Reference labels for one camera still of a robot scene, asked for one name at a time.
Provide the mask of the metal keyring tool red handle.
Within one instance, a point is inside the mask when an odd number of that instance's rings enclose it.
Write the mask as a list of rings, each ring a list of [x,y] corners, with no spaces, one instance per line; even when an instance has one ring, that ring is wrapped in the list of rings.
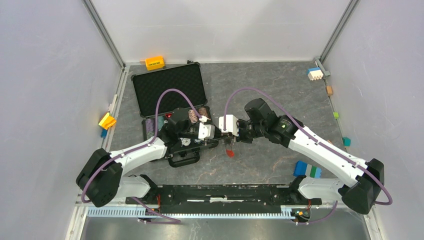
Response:
[[[233,158],[235,156],[235,153],[233,151],[233,142],[231,137],[227,137],[224,140],[225,145],[225,152],[229,158]]]

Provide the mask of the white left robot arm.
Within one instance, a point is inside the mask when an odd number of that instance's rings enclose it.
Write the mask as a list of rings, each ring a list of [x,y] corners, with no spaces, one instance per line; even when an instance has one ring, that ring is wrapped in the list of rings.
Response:
[[[125,175],[148,162],[165,158],[172,145],[179,145],[182,138],[204,140],[205,134],[198,129],[210,122],[210,116],[199,110],[191,110],[197,121],[187,119],[188,130],[177,131],[175,118],[170,116],[161,128],[156,128],[155,135],[148,140],[122,150],[107,152],[99,148],[93,152],[76,178],[77,186],[82,190],[81,201],[93,203],[100,208],[115,198],[137,197],[145,204],[153,203],[157,198],[157,190],[148,182],[137,177],[131,180]]]

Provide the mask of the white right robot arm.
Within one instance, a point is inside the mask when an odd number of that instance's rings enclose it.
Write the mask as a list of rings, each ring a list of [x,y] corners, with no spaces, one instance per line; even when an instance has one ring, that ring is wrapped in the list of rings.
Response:
[[[276,115],[262,99],[244,107],[249,119],[234,120],[236,140],[252,143],[264,137],[273,144],[298,152],[334,174],[334,178],[296,177],[290,184],[289,199],[302,204],[307,199],[341,201],[351,210],[366,215],[378,203],[384,186],[384,164],[373,158],[366,161],[325,141],[299,120]]]

